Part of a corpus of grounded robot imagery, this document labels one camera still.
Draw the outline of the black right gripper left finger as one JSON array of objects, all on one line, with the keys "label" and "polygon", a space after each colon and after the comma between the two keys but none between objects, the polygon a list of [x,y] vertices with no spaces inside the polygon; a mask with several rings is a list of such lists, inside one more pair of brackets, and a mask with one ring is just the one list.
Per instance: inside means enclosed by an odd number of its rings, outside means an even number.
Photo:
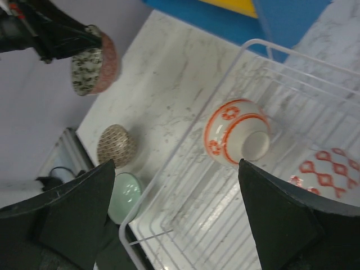
[{"label": "black right gripper left finger", "polygon": [[93,269],[115,181],[109,160],[1,209],[1,269]]}]

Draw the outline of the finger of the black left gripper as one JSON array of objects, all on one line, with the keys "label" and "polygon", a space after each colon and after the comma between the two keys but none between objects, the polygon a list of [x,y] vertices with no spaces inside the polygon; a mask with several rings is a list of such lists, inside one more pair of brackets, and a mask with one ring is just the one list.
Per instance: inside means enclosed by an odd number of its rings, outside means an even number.
[{"label": "finger of the black left gripper", "polygon": [[28,1],[28,11],[30,26],[35,30],[35,36],[28,37],[28,47],[46,63],[102,46],[100,34],[90,33],[51,1]]}]

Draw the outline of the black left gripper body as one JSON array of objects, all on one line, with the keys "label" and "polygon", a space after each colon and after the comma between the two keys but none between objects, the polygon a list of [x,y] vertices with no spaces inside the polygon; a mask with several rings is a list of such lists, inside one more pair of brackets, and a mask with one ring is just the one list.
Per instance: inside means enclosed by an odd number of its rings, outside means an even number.
[{"label": "black left gripper body", "polygon": [[39,53],[37,33],[27,18],[30,11],[22,6],[34,1],[1,1],[1,53],[33,48]]}]

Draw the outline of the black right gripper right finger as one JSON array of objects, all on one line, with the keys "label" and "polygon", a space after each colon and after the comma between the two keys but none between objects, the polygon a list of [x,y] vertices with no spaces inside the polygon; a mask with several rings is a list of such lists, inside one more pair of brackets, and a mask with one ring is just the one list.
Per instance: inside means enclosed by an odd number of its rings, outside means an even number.
[{"label": "black right gripper right finger", "polygon": [[242,159],[238,182],[262,269],[359,269],[359,207]]}]

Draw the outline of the grey floral bowl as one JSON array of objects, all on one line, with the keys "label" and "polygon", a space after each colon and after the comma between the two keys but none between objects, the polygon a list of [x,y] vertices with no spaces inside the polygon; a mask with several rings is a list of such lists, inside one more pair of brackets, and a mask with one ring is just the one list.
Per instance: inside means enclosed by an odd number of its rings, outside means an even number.
[{"label": "grey floral bowl", "polygon": [[113,40],[95,25],[86,31],[101,38],[101,48],[91,48],[71,59],[71,82],[79,96],[106,91],[120,73],[120,58]]}]

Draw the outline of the blue triangle pattern bowl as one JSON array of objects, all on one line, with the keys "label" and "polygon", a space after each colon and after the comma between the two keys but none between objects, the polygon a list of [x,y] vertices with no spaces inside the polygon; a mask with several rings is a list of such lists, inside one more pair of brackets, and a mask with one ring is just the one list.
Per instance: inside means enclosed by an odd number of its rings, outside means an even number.
[{"label": "blue triangle pattern bowl", "polygon": [[312,152],[296,166],[288,182],[316,195],[359,206],[359,160],[342,148]]}]

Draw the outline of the brown lattice bowl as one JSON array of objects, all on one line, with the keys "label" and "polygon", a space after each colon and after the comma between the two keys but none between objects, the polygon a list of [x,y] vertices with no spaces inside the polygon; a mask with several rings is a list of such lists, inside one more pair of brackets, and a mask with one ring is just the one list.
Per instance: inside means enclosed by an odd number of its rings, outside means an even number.
[{"label": "brown lattice bowl", "polygon": [[128,165],[135,158],[136,153],[136,141],[119,124],[111,125],[102,132],[96,150],[100,164],[113,160],[116,169]]}]

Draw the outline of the orange floral bowl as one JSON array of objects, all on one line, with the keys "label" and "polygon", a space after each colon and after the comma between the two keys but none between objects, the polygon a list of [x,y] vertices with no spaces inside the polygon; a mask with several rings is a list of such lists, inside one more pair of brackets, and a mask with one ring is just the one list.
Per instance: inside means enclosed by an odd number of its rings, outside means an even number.
[{"label": "orange floral bowl", "polygon": [[263,109],[245,98],[221,104],[205,124],[202,140],[206,153],[223,165],[241,159],[257,161],[271,144],[271,127]]}]

